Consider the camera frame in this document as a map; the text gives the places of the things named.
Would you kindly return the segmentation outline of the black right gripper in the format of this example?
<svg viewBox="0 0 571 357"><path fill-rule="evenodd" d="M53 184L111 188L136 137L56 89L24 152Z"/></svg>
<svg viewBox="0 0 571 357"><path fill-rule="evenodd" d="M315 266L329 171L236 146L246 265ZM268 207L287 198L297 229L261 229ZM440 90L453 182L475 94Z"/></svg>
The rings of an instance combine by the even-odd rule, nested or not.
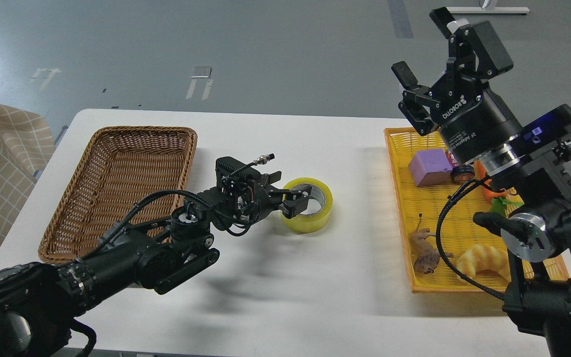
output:
<svg viewBox="0 0 571 357"><path fill-rule="evenodd" d="M418 84L405 61L394 63L391 70L403 88L398 107L419 135L437 131L457 160L466 163L522 130L489 84L512 70L514 62L490 22L456 20L446 7L432 10L430 18L447 39L446 70L429 88Z"/></svg>

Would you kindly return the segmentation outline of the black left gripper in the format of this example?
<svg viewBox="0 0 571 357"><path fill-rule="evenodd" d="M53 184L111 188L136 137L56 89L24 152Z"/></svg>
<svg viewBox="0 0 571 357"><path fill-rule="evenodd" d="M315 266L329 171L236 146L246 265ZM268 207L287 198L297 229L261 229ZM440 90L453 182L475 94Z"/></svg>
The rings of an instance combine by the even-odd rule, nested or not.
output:
<svg viewBox="0 0 571 357"><path fill-rule="evenodd" d="M308 208L312 186L310 183L295 183L290 188L280 190L282 202L271 197L275 190L273 183L281 179L281 172L262 174L258 165L267 164L274 157L259 157L251 163L243 163L232 157L220 157L216 160L216 187L224 195L224 210L233 218L235 225L252 225L263 220L277 209L286 219L292 219Z"/></svg>

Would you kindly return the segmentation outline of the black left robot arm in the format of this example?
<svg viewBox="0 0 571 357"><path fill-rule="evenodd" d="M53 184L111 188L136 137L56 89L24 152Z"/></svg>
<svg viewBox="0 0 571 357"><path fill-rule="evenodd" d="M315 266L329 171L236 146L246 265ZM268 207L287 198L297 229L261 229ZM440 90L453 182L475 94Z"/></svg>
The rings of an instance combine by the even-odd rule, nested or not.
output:
<svg viewBox="0 0 571 357"><path fill-rule="evenodd" d="M286 219L301 215L313 186L274 187L281 172L256 170L273 158L246 164L218 158L215 187L144 197L86 255L0 270L0 357L49 357L68 344L72 332L86 335L79 356L87 357L97 334L78 316L131 285L163 295L212 266L220 252L212 247L211 228L240 237L274 211Z"/></svg>

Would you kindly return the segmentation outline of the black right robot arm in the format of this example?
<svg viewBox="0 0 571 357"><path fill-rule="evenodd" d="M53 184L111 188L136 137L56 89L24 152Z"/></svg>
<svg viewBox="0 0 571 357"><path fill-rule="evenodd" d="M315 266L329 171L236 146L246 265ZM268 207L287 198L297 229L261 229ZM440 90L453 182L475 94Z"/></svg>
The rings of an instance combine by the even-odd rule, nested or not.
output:
<svg viewBox="0 0 571 357"><path fill-rule="evenodd" d="M480 161L493 190L515 189L523 205L508 218L477 212L473 221L508 247L511 282L503 312L520 332L541 335L553 357L571 357L571 108L563 104L521 126L489 80L514 66L489 22L456 20L446 7L430 12L447 39L449 58L433 86L418 83L401 61L399 109L419 135L437 131L464 164Z"/></svg>

